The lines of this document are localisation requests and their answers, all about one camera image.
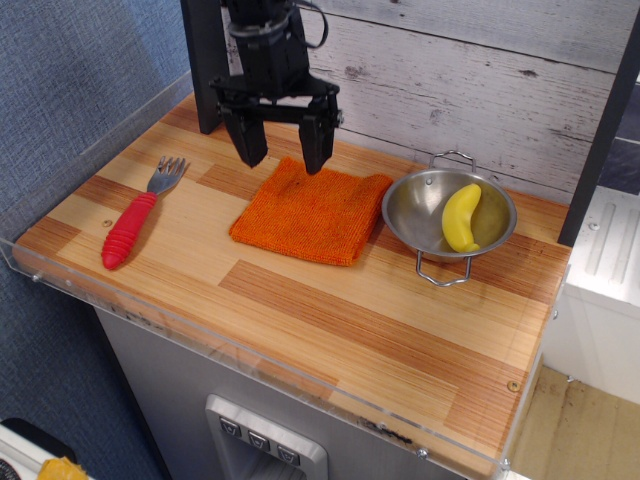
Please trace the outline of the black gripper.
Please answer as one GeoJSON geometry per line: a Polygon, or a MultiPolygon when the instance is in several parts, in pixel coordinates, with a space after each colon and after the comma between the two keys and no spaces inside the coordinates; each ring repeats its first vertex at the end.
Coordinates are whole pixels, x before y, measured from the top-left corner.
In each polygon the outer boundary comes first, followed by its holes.
{"type": "Polygon", "coordinates": [[[335,130],[343,123],[339,87],[314,77],[299,14],[233,14],[228,24],[241,72],[209,82],[240,159],[257,166],[267,155],[264,120],[299,123],[308,175],[333,155],[335,130]]]}

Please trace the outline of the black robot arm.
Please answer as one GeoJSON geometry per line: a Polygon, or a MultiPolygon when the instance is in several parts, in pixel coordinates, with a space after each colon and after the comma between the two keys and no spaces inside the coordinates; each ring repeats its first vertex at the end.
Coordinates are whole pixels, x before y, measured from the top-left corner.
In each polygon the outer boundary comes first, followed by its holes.
{"type": "Polygon", "coordinates": [[[266,157],[264,124],[296,124],[306,172],[319,173],[333,155],[335,130],[341,126],[340,88],[314,77],[308,51],[324,45],[306,39],[301,7],[309,1],[231,1],[228,32],[235,40],[242,73],[209,82],[218,111],[239,154],[249,167],[266,157]]]}

